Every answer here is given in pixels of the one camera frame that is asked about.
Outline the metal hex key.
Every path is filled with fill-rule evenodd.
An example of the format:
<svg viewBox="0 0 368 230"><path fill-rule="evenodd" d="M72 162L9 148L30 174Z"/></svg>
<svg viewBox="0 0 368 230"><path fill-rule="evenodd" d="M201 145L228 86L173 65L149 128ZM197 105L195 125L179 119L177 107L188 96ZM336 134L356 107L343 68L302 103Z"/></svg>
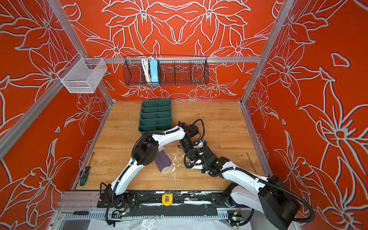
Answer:
<svg viewBox="0 0 368 230"><path fill-rule="evenodd" d="M247 157L248 157L249 163L251 164L251 166L252 166L252 169L253 169L254 173L255 173L255 174L257 174L257 171L256 171L255 166L254 166L254 164L253 164L253 162L252 162L252 160L251 160L251 158L250 158L250 156L249 156L249 153L248 153L248 152L246 152L246 155L247 155Z"/></svg>

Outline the light blue box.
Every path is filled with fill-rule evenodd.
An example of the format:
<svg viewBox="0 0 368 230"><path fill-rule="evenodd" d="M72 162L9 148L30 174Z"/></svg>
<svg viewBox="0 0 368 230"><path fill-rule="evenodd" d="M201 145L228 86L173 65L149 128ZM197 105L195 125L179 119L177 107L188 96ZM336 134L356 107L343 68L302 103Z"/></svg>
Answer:
<svg viewBox="0 0 368 230"><path fill-rule="evenodd" d="M158 61L155 59L151 59L150 63L150 75L151 75L151 83L152 85L159 84L159 75L158 75Z"/></svg>

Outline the green handled screwdriver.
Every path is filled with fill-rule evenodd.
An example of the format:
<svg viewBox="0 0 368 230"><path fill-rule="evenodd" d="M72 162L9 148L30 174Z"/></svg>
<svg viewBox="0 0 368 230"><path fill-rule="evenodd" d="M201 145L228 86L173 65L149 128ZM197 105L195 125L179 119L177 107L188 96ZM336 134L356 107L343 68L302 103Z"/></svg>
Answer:
<svg viewBox="0 0 368 230"><path fill-rule="evenodd" d="M89 171L90 171L91 167L90 166L86 166L82 175L81 175L81 178L80 178L80 183L79 185L80 186L84 186L88 180L88 176L89 176Z"/></svg>

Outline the purple sock beige toe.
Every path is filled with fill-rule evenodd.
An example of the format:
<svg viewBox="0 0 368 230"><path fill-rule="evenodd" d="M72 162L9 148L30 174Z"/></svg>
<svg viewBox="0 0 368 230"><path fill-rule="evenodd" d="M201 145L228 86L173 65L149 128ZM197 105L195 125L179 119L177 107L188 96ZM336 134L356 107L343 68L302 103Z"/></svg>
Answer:
<svg viewBox="0 0 368 230"><path fill-rule="evenodd" d="M154 161L157 165L158 170L162 174L170 174L174 169L173 162L165 153L165 147L161 147L158 149L158 152L156 154Z"/></svg>

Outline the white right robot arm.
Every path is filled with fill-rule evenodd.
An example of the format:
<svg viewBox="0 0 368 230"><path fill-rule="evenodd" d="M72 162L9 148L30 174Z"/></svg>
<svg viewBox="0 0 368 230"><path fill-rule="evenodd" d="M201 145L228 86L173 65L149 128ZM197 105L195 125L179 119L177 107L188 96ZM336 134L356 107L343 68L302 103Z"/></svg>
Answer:
<svg viewBox="0 0 368 230"><path fill-rule="evenodd" d="M218 158L204 145L195 148L192 143L181 141L185 151L186 168L200 168L202 173L232 181L231 199L265 215L279 230L286 230L292 222L309 223L315 219L312 206L299 195L291 192L276 176L264 177L238 167L225 157Z"/></svg>

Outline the clear plastic wall bin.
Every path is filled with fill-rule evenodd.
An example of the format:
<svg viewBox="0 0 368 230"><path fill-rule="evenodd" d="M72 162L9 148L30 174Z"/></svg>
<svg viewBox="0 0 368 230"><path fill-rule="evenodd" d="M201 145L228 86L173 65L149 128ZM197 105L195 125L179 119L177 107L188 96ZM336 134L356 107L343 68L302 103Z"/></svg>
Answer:
<svg viewBox="0 0 368 230"><path fill-rule="evenodd" d="M77 58L58 75L63 86L72 94L95 93L102 78L107 72L103 58L89 59Z"/></svg>

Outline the green plastic divider tray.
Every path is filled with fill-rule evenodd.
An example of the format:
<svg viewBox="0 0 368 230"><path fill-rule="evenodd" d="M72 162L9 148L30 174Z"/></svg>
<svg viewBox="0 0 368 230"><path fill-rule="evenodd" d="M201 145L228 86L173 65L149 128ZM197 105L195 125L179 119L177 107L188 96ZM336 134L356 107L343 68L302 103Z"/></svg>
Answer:
<svg viewBox="0 0 368 230"><path fill-rule="evenodd" d="M147 100L141 104L139 132L163 132L173 127L170 99Z"/></svg>

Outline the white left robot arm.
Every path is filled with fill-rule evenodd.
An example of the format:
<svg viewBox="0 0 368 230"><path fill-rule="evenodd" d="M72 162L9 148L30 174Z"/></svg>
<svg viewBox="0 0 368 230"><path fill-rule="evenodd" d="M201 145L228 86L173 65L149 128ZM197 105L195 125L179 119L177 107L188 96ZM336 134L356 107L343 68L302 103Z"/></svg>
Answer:
<svg viewBox="0 0 368 230"><path fill-rule="evenodd" d="M191 168L199 160L196 154L199 154L201 139L192 141L192 138L199 134L198 127L195 123L187 125L183 122L178 122L178 125L172 129L162 132L146 132L142 134L132 149L131 160L128 165L112 183L105 186L103 191L104 203L110 207L121 209L124 206L123 194L128 185L145 166L156 162L157 166L166 165L164 159L166 155L160 155L160 148L172 142L179 141L180 147L185 152L184 163L186 168Z"/></svg>

